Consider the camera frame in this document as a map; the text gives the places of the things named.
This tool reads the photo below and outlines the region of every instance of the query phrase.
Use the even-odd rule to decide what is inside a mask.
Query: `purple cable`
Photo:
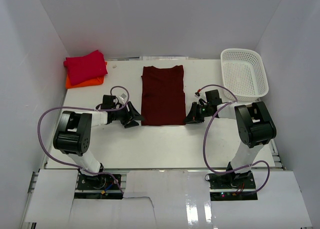
[[[68,162],[64,162],[62,160],[59,160],[59,159],[56,159],[55,157],[53,157],[52,155],[50,155],[50,153],[47,151],[43,141],[42,141],[42,137],[41,137],[41,122],[43,120],[43,118],[45,117],[46,114],[48,114],[49,112],[52,112],[54,110],[59,110],[59,109],[74,109],[74,110],[83,110],[83,111],[99,111],[99,112],[115,112],[115,111],[119,111],[121,110],[122,108],[126,107],[127,104],[128,104],[128,101],[129,101],[129,98],[130,98],[130,94],[129,94],[129,91],[123,87],[123,86],[120,86],[120,85],[116,85],[116,86],[113,86],[111,89],[110,89],[110,94],[112,95],[112,90],[114,88],[122,88],[126,91],[127,95],[128,95],[128,98],[126,100],[126,102],[124,103],[123,106],[119,107],[118,109],[106,109],[106,110],[97,110],[97,109],[92,109],[92,108],[84,108],[84,107],[74,107],[74,106],[57,106],[57,107],[53,107],[49,110],[46,110],[39,118],[39,121],[38,121],[38,126],[37,126],[37,134],[38,134],[38,140],[39,140],[39,143],[40,143],[40,146],[42,148],[42,150],[44,151],[44,153],[50,158],[52,159],[53,161],[57,162],[57,163],[60,163],[60,164],[63,164],[63,165],[67,165],[67,166],[71,166],[71,167],[75,167],[75,168],[78,168],[80,170],[83,170],[85,171],[86,173],[88,174],[91,174],[91,175],[102,175],[102,174],[106,174],[106,175],[109,175],[113,178],[113,180],[115,181],[116,185],[118,186],[119,190],[121,191],[122,194],[124,194],[124,192],[122,191],[119,183],[118,183],[118,180],[114,177],[114,175],[112,175],[111,173],[109,172],[106,172],[106,171],[102,171],[102,172],[92,172],[92,171],[89,171],[87,169],[84,169],[82,166],[79,166],[77,164],[72,164],[72,163],[68,163]]]
[[[201,89],[198,90],[198,92],[200,92],[202,89],[204,88],[207,88],[207,87],[219,87],[219,88],[222,88],[222,89],[225,89],[227,90],[235,99],[235,102],[238,102],[238,99],[237,97],[227,88],[225,88],[224,86],[221,86],[221,85],[215,85],[215,84],[210,84],[210,85],[206,85],[204,87],[202,87]],[[249,167],[252,167],[252,166],[255,166],[257,165],[258,163],[264,163],[266,164],[266,167],[268,169],[268,172],[267,172],[267,176],[266,176],[266,179],[264,181],[264,183],[262,184],[262,186],[260,186],[257,190],[253,191],[253,192],[250,192],[251,194],[254,194],[254,193],[257,193],[259,192],[262,188],[264,188],[264,186],[267,184],[268,180],[269,180],[269,176],[270,176],[270,166],[269,164],[265,161],[265,160],[258,160],[256,161],[255,163],[251,164],[251,165],[243,165],[243,166],[240,166],[238,168],[235,168],[233,170],[228,170],[228,171],[217,171],[217,170],[214,170],[212,169],[209,164],[208,164],[208,161],[207,161],[207,157],[206,157],[206,142],[207,142],[207,137],[208,137],[208,132],[209,132],[209,129],[210,129],[210,126],[212,124],[212,122],[214,121],[214,119],[216,118],[216,116],[218,115],[218,113],[224,109],[225,107],[227,107],[228,105],[231,105],[233,102],[227,102],[226,104],[224,104],[222,107],[220,107],[212,116],[211,120],[209,121],[209,124],[208,126],[206,127],[206,130],[205,130],[205,133],[204,133],[204,138],[203,138],[203,159],[204,159],[204,163],[206,165],[206,167],[213,173],[217,174],[217,175],[225,175],[225,174],[229,174],[229,173],[234,173],[236,171],[239,171],[241,169],[244,169],[244,168],[249,168]]]

